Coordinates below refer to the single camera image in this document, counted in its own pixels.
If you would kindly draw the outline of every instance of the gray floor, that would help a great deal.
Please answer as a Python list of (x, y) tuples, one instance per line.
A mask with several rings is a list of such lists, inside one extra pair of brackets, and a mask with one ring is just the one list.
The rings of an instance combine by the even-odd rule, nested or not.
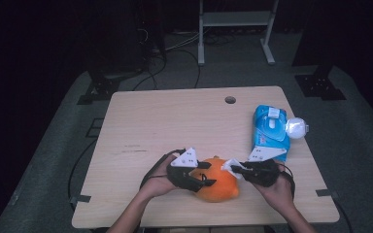
[[(295, 75), (311, 74), (315, 67), (291, 67), (300, 34), (271, 37), (271, 50), (277, 63), (270, 66), (262, 53), (260, 35), (235, 36), (229, 44), (206, 47), (206, 64), (200, 68), (198, 88), (230, 86), (280, 86), (297, 117), (308, 121), (311, 132), (306, 140), (328, 188), (338, 194), (355, 232), (373, 232), (373, 111), (359, 94), (354, 81), (338, 68), (329, 78), (347, 100), (323, 101), (304, 97)], [(185, 37), (167, 36), (167, 46)], [(181, 48), (196, 55), (196, 44)], [(153, 59), (151, 72), (162, 67)], [(130, 91), (143, 78), (121, 83), (119, 91)], [(158, 89), (193, 88), (198, 67), (193, 57), (183, 51), (168, 53), (165, 69), (155, 76)], [(104, 117), (108, 101), (77, 105), (90, 83), (87, 73), (77, 77), (53, 118), (19, 183), (13, 200), (0, 218), (0, 232), (89, 232), (74, 229), (73, 211), (68, 200), (68, 180), (75, 162), (93, 141), (86, 131), (97, 117)], [(154, 89), (152, 80), (137, 90)], [(71, 193), (82, 188), (93, 147), (84, 153), (71, 180)], [(315, 225), (319, 232), (348, 232), (346, 220)], [(288, 232), (283, 225), (277, 232)]]

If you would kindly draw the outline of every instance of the light wood table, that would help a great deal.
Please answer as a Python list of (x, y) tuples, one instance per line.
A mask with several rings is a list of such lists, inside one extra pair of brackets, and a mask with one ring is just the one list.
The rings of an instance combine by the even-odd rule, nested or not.
[[(227, 96), (236, 103), (227, 104)], [(90, 201), (78, 203), (72, 224), (92, 229), (111, 226), (144, 175), (170, 150), (194, 147), (199, 160), (218, 155), (246, 161), (252, 150), (253, 114), (261, 104), (285, 109), (288, 117), (294, 117), (277, 86), (115, 93), (81, 192)], [(286, 164), (296, 182), (295, 205), (307, 220), (337, 221), (331, 197), (316, 193), (326, 185), (305, 139), (291, 141)], [(250, 183), (242, 180), (239, 185), (239, 197), (223, 203), (204, 202), (187, 190), (154, 198), (141, 226), (285, 223)]]

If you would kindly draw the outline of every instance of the dark background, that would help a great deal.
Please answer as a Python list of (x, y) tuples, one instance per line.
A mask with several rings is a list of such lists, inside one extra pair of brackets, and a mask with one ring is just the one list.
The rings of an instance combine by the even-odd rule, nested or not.
[[(137, 70), (147, 57), (136, 28), (161, 22), (167, 33), (197, 30), (197, 0), (161, 3), (162, 15), (155, 15), (153, 0), (0, 1), (0, 214), (64, 95), (88, 62), (118, 72)], [(208, 9), (220, 6), (247, 11), (268, 9), (270, 4), (205, 1)], [(373, 2), (281, 1), (274, 31), (302, 29), (293, 65), (329, 59), (353, 77), (373, 107)]]

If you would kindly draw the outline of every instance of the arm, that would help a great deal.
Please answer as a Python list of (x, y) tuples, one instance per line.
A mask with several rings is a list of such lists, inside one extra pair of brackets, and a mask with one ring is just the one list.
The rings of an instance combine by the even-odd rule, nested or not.
[(296, 209), (290, 192), (290, 183), (282, 175), (278, 177), (277, 181), (272, 186), (264, 187), (254, 183), (253, 186), (261, 193), (265, 201), (286, 219), (294, 232), (317, 232)]
[(140, 222), (148, 203), (156, 196), (164, 195), (176, 187), (165, 177), (166, 166), (175, 159), (174, 155), (161, 163), (148, 181), (141, 187), (122, 215), (108, 230), (108, 233), (133, 232)]

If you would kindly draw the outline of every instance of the forearm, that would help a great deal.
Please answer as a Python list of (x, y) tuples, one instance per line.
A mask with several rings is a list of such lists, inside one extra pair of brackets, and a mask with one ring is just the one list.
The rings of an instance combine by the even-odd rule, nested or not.
[(128, 233), (133, 232), (137, 227), (139, 221), (144, 214), (144, 210), (148, 203), (151, 201), (151, 197), (138, 192), (126, 209), (123, 211), (122, 215), (117, 219), (117, 221), (111, 226), (107, 231), (108, 233)]
[(282, 216), (295, 233), (317, 233), (314, 227), (296, 209), (282, 213)]

